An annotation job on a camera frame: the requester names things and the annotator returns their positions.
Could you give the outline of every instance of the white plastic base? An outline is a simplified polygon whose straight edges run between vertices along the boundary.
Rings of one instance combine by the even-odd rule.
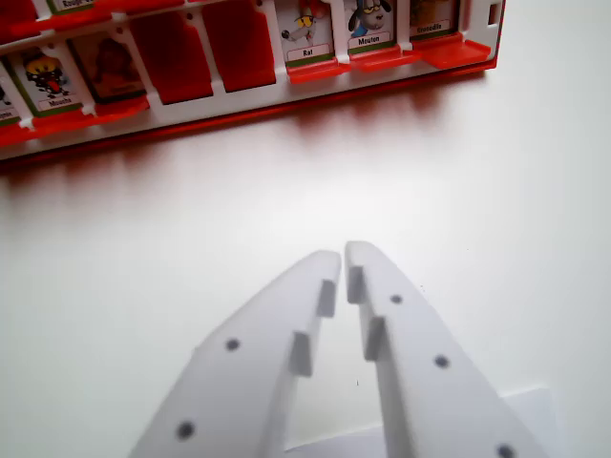
[[[552,397],[547,388],[504,396],[514,414],[529,428],[549,458],[565,458]],[[386,458],[381,426],[364,429],[286,451],[286,458]]]
[[[207,0],[205,3],[209,4],[214,1],[219,0]],[[324,1],[329,3],[331,6],[331,14],[334,23],[343,22],[345,17],[343,0]],[[491,48],[492,51],[487,60],[492,60],[495,58],[496,45],[499,37],[499,23],[495,22],[493,24],[489,24],[490,8],[491,5],[501,5],[501,3],[502,2],[500,0],[462,0],[460,4],[460,16],[458,22],[459,30],[463,33],[465,39],[476,41],[477,43]],[[48,9],[43,8],[44,5],[44,1],[39,1],[36,3],[36,6],[40,9],[39,16],[41,19],[46,18],[49,15]],[[185,20],[187,14],[192,14],[193,18],[189,21],[189,24],[196,28],[200,35],[200,40],[206,55],[208,66],[210,68],[212,80],[211,83],[214,95],[185,102],[170,105],[163,105],[161,103],[157,90],[151,83],[142,59],[137,53],[137,46],[129,31],[129,21],[126,21],[127,17],[124,14],[115,15],[114,19],[107,23],[84,27],[77,31],[67,31],[62,33],[46,31],[43,35],[1,45],[0,54],[19,51],[31,46],[40,46],[43,49],[43,52],[57,55],[61,58],[62,62],[72,61],[70,54],[66,50],[65,40],[67,38],[94,31],[109,31],[114,39],[125,43],[132,53],[137,70],[142,77],[142,82],[144,83],[145,88],[147,89],[148,101],[151,107],[150,110],[113,123],[96,125],[78,131],[54,134],[5,147],[0,151],[0,160],[73,145],[76,143],[107,138],[110,136],[146,131],[220,115],[229,115],[232,113],[253,110],[261,107],[268,107],[291,101],[317,97],[320,95],[334,94],[390,81],[412,78],[423,74],[439,72],[438,69],[427,64],[426,62],[419,61],[409,65],[379,72],[362,73],[357,70],[353,70],[352,72],[343,73],[335,77],[318,81],[297,85],[291,84],[286,75],[284,60],[282,59],[282,44],[280,41],[274,0],[263,0],[263,3],[259,7],[255,8],[264,13],[267,18],[275,61],[276,83],[228,94],[224,91],[221,77],[216,69],[216,66],[214,65],[210,43],[203,25],[203,21],[201,20],[201,5],[203,5],[203,3],[187,3],[185,0],[185,4],[183,6],[156,11],[161,12],[180,10],[185,17]],[[409,7],[410,0],[397,0],[397,10],[409,10]],[[123,30],[121,36],[115,33],[118,26],[120,26]],[[409,21],[397,21],[397,41],[403,51],[411,50],[411,43],[409,41],[409,26]],[[348,63],[348,32],[341,26],[334,26],[333,39],[338,61]],[[55,52],[49,51],[49,43],[54,44],[53,48],[55,49]],[[64,67],[69,78],[79,91],[80,98],[83,101],[83,112],[91,113],[93,109],[93,101],[91,95],[87,91],[85,82],[80,74],[78,74],[74,62],[68,62],[68,64],[64,64]],[[14,106],[22,119],[21,125],[31,126],[32,113],[25,103],[21,103],[21,96],[19,95],[17,88],[11,81],[6,69],[4,69],[1,64],[0,85],[7,93],[9,99],[14,101]]]

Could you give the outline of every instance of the character card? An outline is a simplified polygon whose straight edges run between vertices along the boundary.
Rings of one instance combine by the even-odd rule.
[[[47,0],[53,14],[66,14],[86,10],[94,5],[94,0]]]
[[[146,94],[127,48],[107,32],[78,36],[68,46],[96,103]]]
[[[317,0],[277,1],[276,12],[287,67],[335,57],[331,11]]]
[[[393,0],[344,0],[348,53],[375,51],[396,43]]]
[[[39,48],[13,52],[3,58],[7,71],[34,116],[49,116],[81,107],[61,63]]]
[[[17,114],[4,89],[0,86],[0,126],[13,124],[18,122],[19,119],[19,114]]]
[[[449,35],[457,30],[458,0],[411,0],[411,40]]]

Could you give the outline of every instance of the white 3d-printed part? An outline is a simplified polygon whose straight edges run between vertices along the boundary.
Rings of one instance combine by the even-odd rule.
[[[543,458],[434,309],[380,250],[346,247],[348,301],[360,305],[389,458]]]
[[[284,455],[295,377],[312,373],[320,317],[331,317],[338,254],[286,270],[195,351],[132,458]]]

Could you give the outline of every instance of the screw hole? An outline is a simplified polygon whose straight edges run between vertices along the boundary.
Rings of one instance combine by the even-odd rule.
[[[182,422],[176,430],[176,435],[181,441],[186,441],[195,432],[195,427],[191,422]]]
[[[230,339],[227,341],[225,346],[227,347],[227,350],[234,351],[240,347],[240,341],[238,339]]]
[[[514,450],[506,444],[499,446],[496,452],[500,458],[516,458]]]
[[[442,369],[447,368],[450,365],[450,360],[443,355],[439,355],[435,358],[435,364],[437,364]]]

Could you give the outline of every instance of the red plastic flap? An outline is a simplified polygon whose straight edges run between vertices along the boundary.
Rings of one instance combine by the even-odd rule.
[[[198,31],[179,13],[139,17],[130,23],[130,29],[163,103],[212,95],[210,69]]]
[[[250,0],[226,0],[201,9],[225,90],[256,88],[276,82],[265,15]]]
[[[292,84],[300,84],[337,76],[338,74],[349,72],[350,69],[350,64],[340,64],[337,58],[333,57],[332,60],[325,62],[317,62],[292,69],[287,68],[286,73],[288,73],[288,78]]]
[[[401,51],[399,45],[385,50],[362,52],[350,56],[352,65],[361,72],[377,72],[420,60],[420,52]]]
[[[184,0],[95,0],[95,8],[128,14],[179,7]]]
[[[0,0],[0,45],[39,34],[38,30],[14,30],[14,24],[35,23],[38,15],[31,0]]]
[[[119,102],[95,105],[95,113],[99,120],[98,124],[118,121],[148,109],[149,101],[146,95],[128,98]]]
[[[488,46],[463,41],[459,31],[449,36],[414,42],[413,49],[422,53],[422,60],[439,70],[484,62],[490,55]]]
[[[50,29],[66,31],[88,26],[90,24],[96,24],[98,22],[109,21],[111,18],[112,16],[109,12],[100,11],[93,8],[90,10],[63,14],[60,16],[51,16],[49,19],[44,21],[34,20],[32,22],[22,22],[11,26],[11,31],[15,34],[21,33],[28,35],[37,34],[41,31],[47,31]]]
[[[0,127],[0,148],[21,143],[31,138],[34,138],[33,131],[19,127],[18,123]]]
[[[0,0],[0,2],[7,3],[9,3],[9,1],[12,1],[12,3],[15,5],[23,4],[24,6],[27,6],[27,4],[29,4],[29,2],[26,0]],[[97,24],[99,22],[109,21],[112,19],[111,13],[113,11],[135,14],[139,12],[177,7],[183,3],[183,0],[96,0],[95,3],[93,3],[93,7],[89,10],[54,15],[44,21],[36,21],[36,11],[34,11],[33,16],[31,14],[24,14],[24,17],[22,18],[12,19],[7,25],[6,29],[10,30],[11,36],[33,36],[41,31],[47,31],[50,29],[67,31],[71,29],[78,29],[79,27],[89,26],[91,24]],[[4,15],[0,15],[2,15],[2,19],[0,19],[0,28],[2,28],[1,26],[2,21],[4,21]]]
[[[107,105],[95,105],[97,116],[84,115],[80,110],[55,114],[49,117],[35,117],[34,130],[22,129],[19,124],[0,127],[0,147],[41,138],[58,132],[76,131],[98,124],[119,121],[149,108],[146,96],[122,100]]]

